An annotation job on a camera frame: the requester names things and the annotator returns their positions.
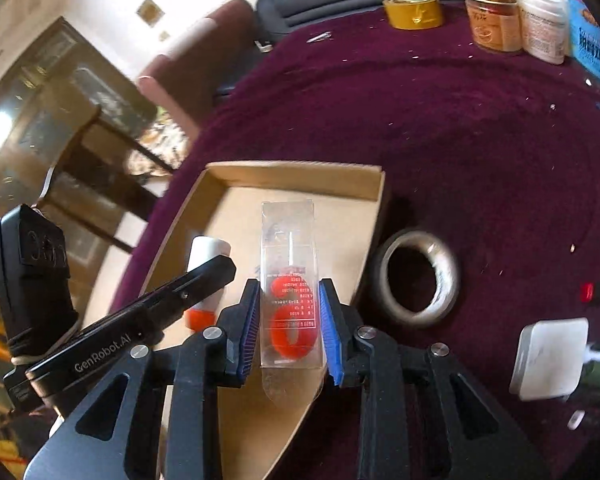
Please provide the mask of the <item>white power adapter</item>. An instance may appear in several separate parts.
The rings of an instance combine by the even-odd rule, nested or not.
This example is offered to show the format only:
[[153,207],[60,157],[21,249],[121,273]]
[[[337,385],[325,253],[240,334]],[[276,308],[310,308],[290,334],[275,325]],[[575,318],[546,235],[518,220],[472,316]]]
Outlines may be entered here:
[[540,321],[520,333],[509,392],[521,401],[570,396],[577,389],[588,343],[588,320]]

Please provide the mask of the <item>cardboard tray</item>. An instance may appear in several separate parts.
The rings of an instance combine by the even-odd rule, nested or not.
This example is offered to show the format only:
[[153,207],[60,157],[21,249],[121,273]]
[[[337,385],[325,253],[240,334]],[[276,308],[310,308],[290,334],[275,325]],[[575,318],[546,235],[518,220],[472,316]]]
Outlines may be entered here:
[[327,162],[212,162],[170,214],[143,290],[183,274],[193,239],[225,240],[236,266],[221,307],[248,278],[261,283],[260,334],[251,374],[219,393],[222,471],[267,479],[321,391],[326,361],[317,284],[350,302],[360,287],[385,201],[377,166]]

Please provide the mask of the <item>clear packet with red item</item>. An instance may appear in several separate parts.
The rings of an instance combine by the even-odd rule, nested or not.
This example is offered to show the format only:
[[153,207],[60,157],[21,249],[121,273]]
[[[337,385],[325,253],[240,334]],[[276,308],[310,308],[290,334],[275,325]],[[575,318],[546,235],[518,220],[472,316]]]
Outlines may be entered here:
[[300,408],[324,370],[312,200],[262,204],[259,271],[262,388],[280,408]]

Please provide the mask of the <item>maroon table cloth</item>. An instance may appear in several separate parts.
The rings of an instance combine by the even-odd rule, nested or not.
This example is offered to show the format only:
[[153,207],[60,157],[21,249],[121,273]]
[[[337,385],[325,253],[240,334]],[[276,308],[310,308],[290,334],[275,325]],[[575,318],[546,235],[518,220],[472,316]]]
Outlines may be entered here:
[[378,165],[385,224],[418,224],[460,260],[462,292],[431,337],[447,342],[528,432],[559,479],[600,479],[600,418],[569,430],[559,402],[508,391],[520,330],[600,307],[600,98],[569,65],[483,51],[466,11],[441,27],[392,28],[382,11],[302,28],[213,112],[174,174],[114,296],[140,294],[178,208],[209,162],[317,160]]

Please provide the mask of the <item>blue labelled snack jar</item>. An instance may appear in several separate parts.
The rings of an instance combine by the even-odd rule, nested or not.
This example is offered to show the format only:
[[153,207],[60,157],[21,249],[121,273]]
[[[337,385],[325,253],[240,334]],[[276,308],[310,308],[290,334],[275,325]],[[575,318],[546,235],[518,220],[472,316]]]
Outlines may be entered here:
[[581,0],[567,0],[572,56],[600,80],[600,26]]

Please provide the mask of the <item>yellow tape roll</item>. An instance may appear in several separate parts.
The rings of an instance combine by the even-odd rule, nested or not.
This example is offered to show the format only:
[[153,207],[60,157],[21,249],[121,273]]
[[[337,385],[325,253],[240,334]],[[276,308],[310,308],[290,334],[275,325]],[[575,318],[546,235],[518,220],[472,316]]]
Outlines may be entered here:
[[400,30],[427,30],[443,25],[440,0],[384,0],[390,25]]

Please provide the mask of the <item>orange labelled jar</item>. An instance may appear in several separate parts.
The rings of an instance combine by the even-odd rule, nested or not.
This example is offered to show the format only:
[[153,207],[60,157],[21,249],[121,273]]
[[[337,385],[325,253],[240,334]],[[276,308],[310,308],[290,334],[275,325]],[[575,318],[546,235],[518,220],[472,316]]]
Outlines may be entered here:
[[522,50],[520,14],[516,2],[465,0],[474,43],[500,53]]

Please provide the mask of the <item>wooden glass door cabinet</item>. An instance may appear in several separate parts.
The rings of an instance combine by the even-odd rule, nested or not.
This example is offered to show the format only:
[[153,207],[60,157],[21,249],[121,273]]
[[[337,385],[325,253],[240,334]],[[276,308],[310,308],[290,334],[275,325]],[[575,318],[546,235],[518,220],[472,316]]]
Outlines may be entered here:
[[[96,105],[138,142],[157,115],[132,81],[58,18],[0,80],[0,216],[20,203],[35,203],[47,170]],[[83,145],[145,188],[125,164],[132,155],[148,158],[99,127],[91,128]],[[112,235],[130,214],[68,174],[58,178],[52,196]],[[43,210],[67,232],[87,231],[52,206]]]

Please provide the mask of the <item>white plastic tub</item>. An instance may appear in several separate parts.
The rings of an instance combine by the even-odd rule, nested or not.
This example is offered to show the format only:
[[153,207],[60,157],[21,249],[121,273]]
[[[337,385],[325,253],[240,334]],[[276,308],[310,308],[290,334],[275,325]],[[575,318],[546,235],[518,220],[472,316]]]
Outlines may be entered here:
[[560,65],[568,42],[567,0],[515,0],[520,13],[522,48],[541,61]]

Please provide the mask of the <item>black tape roll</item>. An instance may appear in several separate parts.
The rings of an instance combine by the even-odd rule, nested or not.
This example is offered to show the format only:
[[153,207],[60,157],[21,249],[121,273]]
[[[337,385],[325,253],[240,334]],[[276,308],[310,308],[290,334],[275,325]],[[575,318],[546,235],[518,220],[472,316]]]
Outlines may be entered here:
[[376,252],[373,286],[393,321],[419,330],[451,312],[460,293],[460,267],[441,238],[420,229],[403,230]]

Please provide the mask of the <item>dark wooden chair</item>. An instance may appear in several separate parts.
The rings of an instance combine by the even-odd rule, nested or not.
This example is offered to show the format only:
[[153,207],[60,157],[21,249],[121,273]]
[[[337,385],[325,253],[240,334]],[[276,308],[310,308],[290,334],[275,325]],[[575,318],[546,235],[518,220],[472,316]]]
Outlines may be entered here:
[[104,129],[124,143],[131,151],[140,153],[162,170],[166,170],[167,174],[174,173],[175,169],[172,166],[149,151],[148,148],[144,148],[140,142],[132,139],[122,129],[108,122],[102,114],[102,107],[96,105],[91,116],[73,133],[53,165],[47,170],[41,193],[32,208],[42,210],[45,206],[52,206],[109,245],[117,247],[127,254],[132,254],[134,248],[131,245],[96,226],[87,218],[68,209],[52,196],[53,187],[58,178],[62,174],[68,174],[123,210],[129,211],[145,221],[149,219],[151,211],[156,206],[157,196],[143,188],[122,169],[108,164],[83,145],[85,136],[93,127]]

